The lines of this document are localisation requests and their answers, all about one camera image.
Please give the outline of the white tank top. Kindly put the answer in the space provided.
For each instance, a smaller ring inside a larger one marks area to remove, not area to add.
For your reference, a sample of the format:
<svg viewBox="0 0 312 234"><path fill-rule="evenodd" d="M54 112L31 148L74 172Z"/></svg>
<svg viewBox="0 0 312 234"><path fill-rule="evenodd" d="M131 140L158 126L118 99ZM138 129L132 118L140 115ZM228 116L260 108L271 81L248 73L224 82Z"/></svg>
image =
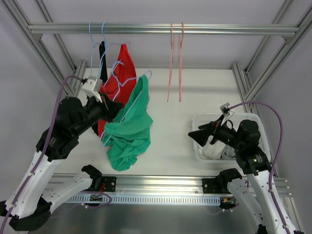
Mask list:
<svg viewBox="0 0 312 234"><path fill-rule="evenodd" d="M222 142L214 145L207 143L204 147L199 147L199 155L206 160L235 160L234 149Z"/></svg>

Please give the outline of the red tank top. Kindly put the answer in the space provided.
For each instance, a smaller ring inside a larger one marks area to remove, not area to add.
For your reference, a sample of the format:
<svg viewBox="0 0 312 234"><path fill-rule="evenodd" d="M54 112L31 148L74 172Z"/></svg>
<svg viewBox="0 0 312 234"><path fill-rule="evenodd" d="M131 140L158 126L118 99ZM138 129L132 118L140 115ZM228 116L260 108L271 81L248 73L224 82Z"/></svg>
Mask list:
<svg viewBox="0 0 312 234"><path fill-rule="evenodd" d="M103 83L100 88L101 94L113 101L125 105L137 83L135 65L124 43L120 46L117 63L112 68L112 74L107 75L106 69L106 48L104 42L99 45L99 55L101 62L100 79Z"/></svg>

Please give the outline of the green tank top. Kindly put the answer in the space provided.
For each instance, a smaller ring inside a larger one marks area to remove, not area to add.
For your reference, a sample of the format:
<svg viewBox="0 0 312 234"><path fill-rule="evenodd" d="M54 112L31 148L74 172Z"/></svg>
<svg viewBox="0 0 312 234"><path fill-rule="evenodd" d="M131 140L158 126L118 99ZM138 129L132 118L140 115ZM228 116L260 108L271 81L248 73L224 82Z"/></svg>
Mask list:
<svg viewBox="0 0 312 234"><path fill-rule="evenodd" d="M126 171L137 162L140 154L151 144L150 128L153 119L147 112L149 79L142 75L131 92L128 102L113 122L105 125L102 138L108 147L107 158L116 171Z"/></svg>

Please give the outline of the pink hanger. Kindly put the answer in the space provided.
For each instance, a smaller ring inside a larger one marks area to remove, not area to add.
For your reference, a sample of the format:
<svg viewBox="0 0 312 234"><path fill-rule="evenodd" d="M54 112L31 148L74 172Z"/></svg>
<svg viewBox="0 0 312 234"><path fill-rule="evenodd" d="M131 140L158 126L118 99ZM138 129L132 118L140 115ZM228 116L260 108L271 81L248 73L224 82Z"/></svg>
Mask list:
<svg viewBox="0 0 312 234"><path fill-rule="evenodd" d="M184 38L184 23L181 23L181 35L178 36L178 88L179 88L179 102L182 101L182 45Z"/></svg>
<svg viewBox="0 0 312 234"><path fill-rule="evenodd" d="M169 80L168 80L168 93L167 93L167 102L169 102L170 99L170 88L171 88L171 82L172 82L172 72L173 72L173 62L174 62L174 48L175 48L175 37L173 35L173 24L171 23L171 29L170 29L170 64L169 64Z"/></svg>

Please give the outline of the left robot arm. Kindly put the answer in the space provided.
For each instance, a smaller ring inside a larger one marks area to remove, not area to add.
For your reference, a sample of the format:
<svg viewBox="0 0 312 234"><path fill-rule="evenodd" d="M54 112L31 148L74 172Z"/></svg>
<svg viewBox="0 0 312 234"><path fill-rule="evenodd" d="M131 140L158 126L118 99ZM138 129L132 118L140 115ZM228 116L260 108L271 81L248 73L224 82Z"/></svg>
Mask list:
<svg viewBox="0 0 312 234"><path fill-rule="evenodd" d="M111 122L123 104L104 97L99 102L89 97L82 105L77 97L66 97L57 103L50 127L36 144L33 161L13 195L0 203L4 222L17 232L32 232L42 227L51 214L70 197L82 191L98 192L102 173L92 165L62 185L46 191L56 169L79 144L79 137L99 120Z"/></svg>

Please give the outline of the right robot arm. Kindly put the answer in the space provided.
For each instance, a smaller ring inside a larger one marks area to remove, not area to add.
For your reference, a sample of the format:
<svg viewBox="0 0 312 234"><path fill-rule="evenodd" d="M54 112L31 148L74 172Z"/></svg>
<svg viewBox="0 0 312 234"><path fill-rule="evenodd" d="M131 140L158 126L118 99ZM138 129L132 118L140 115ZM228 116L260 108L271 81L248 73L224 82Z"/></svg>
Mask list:
<svg viewBox="0 0 312 234"><path fill-rule="evenodd" d="M257 122L245 119L235 130L221 121L219 118L201 125L188 136L200 146L205 146L208 138L212 137L211 144L220 141L233 148L236 162L255 195L251 194L236 168L221 171L214 184L221 192L234 196L249 215L257 234L299 234L301 231L292 223L278 196L269 160L259 147L261 134Z"/></svg>

